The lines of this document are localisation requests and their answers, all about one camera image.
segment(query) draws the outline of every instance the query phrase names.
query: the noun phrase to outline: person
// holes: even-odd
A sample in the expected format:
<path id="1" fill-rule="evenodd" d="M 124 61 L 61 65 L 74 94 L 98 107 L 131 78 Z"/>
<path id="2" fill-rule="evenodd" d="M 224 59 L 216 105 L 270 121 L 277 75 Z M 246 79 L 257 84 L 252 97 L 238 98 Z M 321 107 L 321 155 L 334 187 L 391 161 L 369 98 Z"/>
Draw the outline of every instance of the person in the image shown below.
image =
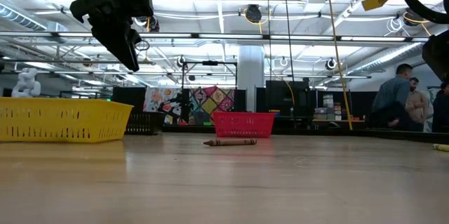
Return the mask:
<path id="1" fill-rule="evenodd" d="M 420 80 L 416 77 L 410 78 L 410 94 L 406 103 L 406 110 L 414 122 L 420 124 L 421 131 L 424 131 L 424 124 L 427 120 L 427 99 L 420 91 L 416 91 Z"/>
<path id="2" fill-rule="evenodd" d="M 396 68 L 396 77 L 380 86 L 374 98 L 370 127 L 390 128 L 403 131 L 419 131 L 420 124 L 414 122 L 406 111 L 413 67 L 408 64 Z"/>
<path id="3" fill-rule="evenodd" d="M 434 100 L 433 133 L 447 133 L 449 129 L 449 82 L 441 84 Z"/>

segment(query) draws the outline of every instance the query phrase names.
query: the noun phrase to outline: red basket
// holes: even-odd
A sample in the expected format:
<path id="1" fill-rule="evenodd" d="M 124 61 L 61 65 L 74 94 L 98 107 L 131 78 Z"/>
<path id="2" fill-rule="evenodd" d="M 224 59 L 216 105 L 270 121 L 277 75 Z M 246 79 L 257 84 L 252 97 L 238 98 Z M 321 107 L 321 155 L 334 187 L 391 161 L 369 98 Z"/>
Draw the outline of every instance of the red basket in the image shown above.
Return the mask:
<path id="1" fill-rule="evenodd" d="M 218 137 L 269 138 L 274 113 L 214 112 L 213 118 Z"/>

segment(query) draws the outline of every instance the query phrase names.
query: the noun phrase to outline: gray shirt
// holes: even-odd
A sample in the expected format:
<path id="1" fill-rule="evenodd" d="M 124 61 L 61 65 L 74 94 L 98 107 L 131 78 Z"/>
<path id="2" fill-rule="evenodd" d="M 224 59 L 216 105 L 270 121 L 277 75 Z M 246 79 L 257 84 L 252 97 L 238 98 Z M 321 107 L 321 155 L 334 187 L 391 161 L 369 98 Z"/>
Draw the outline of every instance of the gray shirt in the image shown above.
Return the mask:
<path id="1" fill-rule="evenodd" d="M 410 93 L 410 82 L 401 77 L 395 77 L 383 83 L 373 102 L 373 112 L 399 102 L 404 107 Z"/>

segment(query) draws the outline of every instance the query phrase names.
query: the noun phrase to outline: crayon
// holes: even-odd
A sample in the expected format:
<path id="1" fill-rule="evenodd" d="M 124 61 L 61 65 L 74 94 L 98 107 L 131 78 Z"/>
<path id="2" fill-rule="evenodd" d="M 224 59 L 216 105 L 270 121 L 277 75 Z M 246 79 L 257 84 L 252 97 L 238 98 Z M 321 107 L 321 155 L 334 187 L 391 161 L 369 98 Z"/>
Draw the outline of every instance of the crayon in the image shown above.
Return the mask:
<path id="1" fill-rule="evenodd" d="M 441 151 L 447 151 L 447 152 L 449 152 L 449 145 L 444 145 L 444 144 L 434 144 L 434 149 L 435 149 L 435 150 L 441 150 Z"/>
<path id="2" fill-rule="evenodd" d="M 209 146 L 232 146 L 232 145 L 255 145 L 256 139 L 235 139 L 235 140 L 208 140 L 203 143 Z"/>

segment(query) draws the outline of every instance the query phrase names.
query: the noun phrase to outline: yellow basket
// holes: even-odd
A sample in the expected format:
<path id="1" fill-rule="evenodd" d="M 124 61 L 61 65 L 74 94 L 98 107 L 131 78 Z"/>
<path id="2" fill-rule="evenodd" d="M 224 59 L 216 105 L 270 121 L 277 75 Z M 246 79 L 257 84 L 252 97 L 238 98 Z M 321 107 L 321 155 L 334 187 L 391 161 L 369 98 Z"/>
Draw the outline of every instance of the yellow basket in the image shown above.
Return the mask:
<path id="1" fill-rule="evenodd" d="M 0 141 L 122 139 L 132 108 L 106 100 L 0 98 Z"/>

